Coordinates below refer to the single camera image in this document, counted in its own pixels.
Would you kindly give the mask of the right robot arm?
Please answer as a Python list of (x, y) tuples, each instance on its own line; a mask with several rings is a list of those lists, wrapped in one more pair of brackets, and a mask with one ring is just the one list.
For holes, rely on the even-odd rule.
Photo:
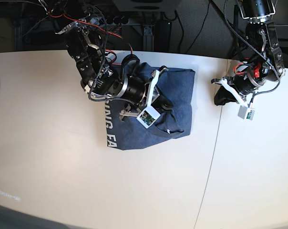
[(88, 0), (41, 0), (54, 31), (62, 35), (81, 76), (81, 85), (93, 102), (123, 101), (135, 110), (152, 107), (158, 112), (173, 109), (172, 102), (153, 83), (157, 73), (145, 79), (137, 73), (139, 58), (130, 52), (121, 62), (110, 59), (110, 36), (123, 37), (110, 29), (98, 5)]

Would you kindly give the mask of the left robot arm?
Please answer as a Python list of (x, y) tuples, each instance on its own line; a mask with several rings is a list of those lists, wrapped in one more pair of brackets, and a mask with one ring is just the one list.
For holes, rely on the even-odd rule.
[(249, 59), (241, 59), (233, 68), (234, 76), (213, 79), (211, 82), (220, 86), (214, 96), (214, 104), (223, 106), (230, 102), (246, 103), (246, 96), (260, 95), (266, 81), (280, 83), (285, 74), (282, 50), (279, 46), (276, 26), (272, 16), (276, 13), (270, 0), (238, 0), (238, 10), (247, 20), (245, 36), (234, 28), (226, 12), (223, 12), (226, 25), (254, 54)]

